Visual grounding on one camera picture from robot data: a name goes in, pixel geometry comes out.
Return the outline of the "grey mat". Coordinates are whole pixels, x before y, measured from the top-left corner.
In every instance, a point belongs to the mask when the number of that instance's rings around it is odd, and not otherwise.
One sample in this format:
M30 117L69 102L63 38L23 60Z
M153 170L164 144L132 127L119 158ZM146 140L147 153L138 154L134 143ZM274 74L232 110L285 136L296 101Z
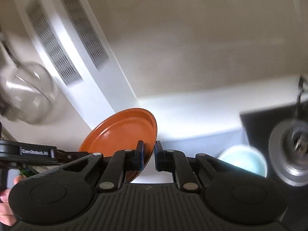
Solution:
M246 131L243 128L211 136L175 141L169 144L169 149L181 151L187 157L195 157L198 153L218 157L223 151L236 145L249 145Z

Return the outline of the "narrow side vent grille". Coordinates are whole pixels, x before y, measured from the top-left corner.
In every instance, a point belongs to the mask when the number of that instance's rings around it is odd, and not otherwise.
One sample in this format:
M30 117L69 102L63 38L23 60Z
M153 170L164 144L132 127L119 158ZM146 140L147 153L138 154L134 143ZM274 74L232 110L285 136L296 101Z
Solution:
M82 44L98 68L109 57L80 0L61 0Z

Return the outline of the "orange round plate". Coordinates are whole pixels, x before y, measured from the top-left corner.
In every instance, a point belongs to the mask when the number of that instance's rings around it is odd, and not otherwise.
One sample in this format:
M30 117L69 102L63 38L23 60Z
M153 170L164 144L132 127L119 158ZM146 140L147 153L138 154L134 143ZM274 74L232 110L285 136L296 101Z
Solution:
M149 162L157 139L157 122L145 109L120 111L100 123L83 141L80 152L100 152L111 157L116 151L134 150L144 142L144 164Z

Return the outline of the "black gas stove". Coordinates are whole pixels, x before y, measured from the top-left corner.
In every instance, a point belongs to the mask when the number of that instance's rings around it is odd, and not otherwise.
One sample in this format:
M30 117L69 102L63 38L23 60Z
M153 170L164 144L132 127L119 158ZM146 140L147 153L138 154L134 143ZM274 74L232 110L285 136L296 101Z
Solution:
M240 114L249 144L264 155L268 176L284 192L282 223L307 230L307 103Z

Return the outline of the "metal mesh strainer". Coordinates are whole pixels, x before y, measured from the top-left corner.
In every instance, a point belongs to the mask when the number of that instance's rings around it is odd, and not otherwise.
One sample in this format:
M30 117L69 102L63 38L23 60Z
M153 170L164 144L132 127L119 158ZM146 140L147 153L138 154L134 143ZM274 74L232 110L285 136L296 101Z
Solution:
M43 122L53 109L57 96L56 83L48 70L37 62L21 62L1 32L1 45L15 67L5 83L12 112L27 124Z

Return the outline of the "light blue small bowl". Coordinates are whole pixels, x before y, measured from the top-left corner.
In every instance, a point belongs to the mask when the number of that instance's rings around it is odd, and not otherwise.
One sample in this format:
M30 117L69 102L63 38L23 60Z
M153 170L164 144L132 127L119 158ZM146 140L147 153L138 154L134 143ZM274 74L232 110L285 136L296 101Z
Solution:
M238 144L224 150L218 159L252 173L267 177L268 166L264 155L255 147Z

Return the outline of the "grey vent grille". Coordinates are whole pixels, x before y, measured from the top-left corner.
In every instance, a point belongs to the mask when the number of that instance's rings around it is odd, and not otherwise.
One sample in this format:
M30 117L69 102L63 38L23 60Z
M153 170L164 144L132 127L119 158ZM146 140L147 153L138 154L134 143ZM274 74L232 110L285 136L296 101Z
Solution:
M41 0L30 0L25 11L46 55L63 82L69 85L80 80L81 76L59 41Z

